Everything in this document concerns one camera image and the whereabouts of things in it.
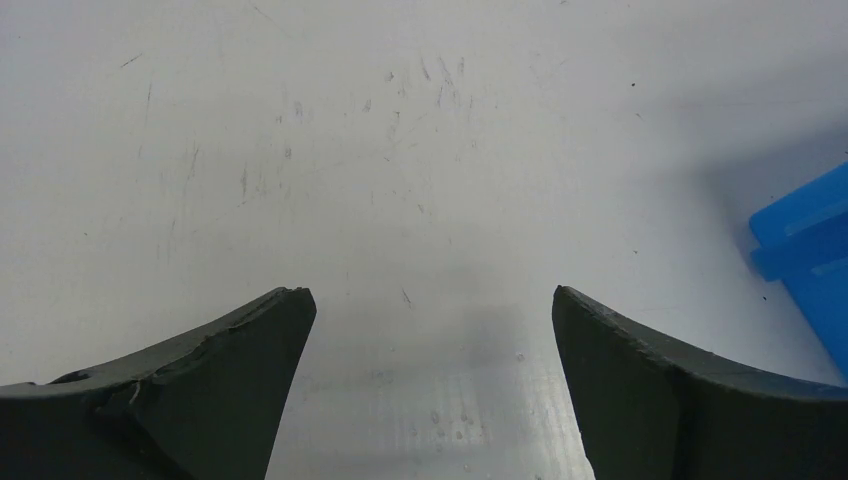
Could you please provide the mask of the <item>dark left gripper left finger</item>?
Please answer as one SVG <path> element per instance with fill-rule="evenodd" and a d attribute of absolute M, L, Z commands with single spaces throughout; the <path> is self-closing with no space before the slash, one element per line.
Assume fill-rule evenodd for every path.
<path fill-rule="evenodd" d="M 5 479 L 262 479 L 316 317 L 274 289 L 46 384 L 1 389 Z"/>

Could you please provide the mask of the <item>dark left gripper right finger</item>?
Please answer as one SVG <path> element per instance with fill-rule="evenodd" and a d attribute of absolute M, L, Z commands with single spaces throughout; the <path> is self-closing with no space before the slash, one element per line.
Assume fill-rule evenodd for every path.
<path fill-rule="evenodd" d="M 843 479 L 847 391 L 744 365 L 560 286 L 552 323 L 599 479 Z"/>

